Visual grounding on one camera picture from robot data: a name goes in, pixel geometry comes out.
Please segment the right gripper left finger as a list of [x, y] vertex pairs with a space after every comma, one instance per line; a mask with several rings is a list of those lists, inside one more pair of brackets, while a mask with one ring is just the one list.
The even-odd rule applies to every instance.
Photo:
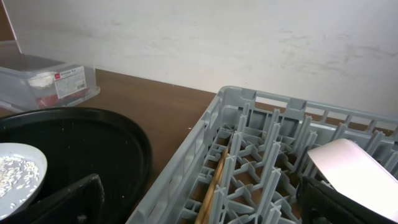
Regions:
[[35, 204], [34, 223], [95, 224], [102, 220], [104, 188], [90, 174]]

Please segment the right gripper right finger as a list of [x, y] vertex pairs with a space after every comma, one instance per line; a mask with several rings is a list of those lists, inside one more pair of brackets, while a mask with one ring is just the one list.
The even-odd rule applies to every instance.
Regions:
[[318, 180], [304, 176], [298, 185], [298, 204], [304, 224], [394, 224]]

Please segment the pink white bowl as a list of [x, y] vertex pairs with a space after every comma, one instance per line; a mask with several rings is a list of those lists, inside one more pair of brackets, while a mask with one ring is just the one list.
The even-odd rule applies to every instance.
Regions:
[[308, 156], [337, 192], [397, 223], [397, 179], [364, 149], [338, 139]]

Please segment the grey plate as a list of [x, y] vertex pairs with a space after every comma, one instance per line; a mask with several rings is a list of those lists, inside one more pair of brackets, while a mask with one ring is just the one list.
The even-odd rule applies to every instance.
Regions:
[[1, 144], [1, 219], [26, 209], [47, 173], [47, 158], [34, 146]]

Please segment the wooden chopstick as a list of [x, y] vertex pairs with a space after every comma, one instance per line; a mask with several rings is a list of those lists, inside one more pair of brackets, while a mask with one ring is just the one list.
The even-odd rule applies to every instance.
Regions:
[[212, 181], [211, 181], [209, 188], [206, 192], [204, 201], [200, 207], [200, 211], [197, 215], [197, 219], [195, 220], [195, 224], [207, 224], [208, 223], [209, 216], [210, 216], [209, 212], [210, 212], [212, 204], [213, 204], [213, 194], [214, 194], [216, 185], [218, 184], [218, 182], [220, 181], [220, 179], [223, 175], [224, 162], [228, 155], [228, 151], [229, 151], [229, 149], [226, 148], [221, 155], [220, 161], [215, 170]]
[[222, 175], [213, 178], [212, 183], [209, 186], [209, 189], [206, 193], [205, 199], [202, 203], [200, 212], [197, 216], [197, 223], [208, 224], [208, 221], [210, 219], [211, 208], [213, 205], [214, 191], [216, 189], [216, 186], [221, 182], [221, 180], [222, 180]]

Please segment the white paper napkin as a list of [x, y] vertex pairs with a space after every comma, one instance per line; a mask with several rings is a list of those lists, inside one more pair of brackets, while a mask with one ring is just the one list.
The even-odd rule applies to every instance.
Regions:
[[38, 73], [28, 80], [29, 85], [34, 88], [47, 88], [54, 83], [55, 72]]

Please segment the red snack wrapper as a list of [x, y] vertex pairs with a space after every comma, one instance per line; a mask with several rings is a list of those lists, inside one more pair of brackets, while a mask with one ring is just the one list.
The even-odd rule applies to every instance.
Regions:
[[84, 90], [80, 90], [71, 95], [65, 96], [63, 98], [58, 98], [56, 94], [44, 96], [36, 99], [36, 103], [40, 109], [44, 108], [53, 108], [53, 107], [61, 107], [65, 106], [67, 103], [71, 103], [75, 100], [78, 100], [86, 95], [88, 88]]

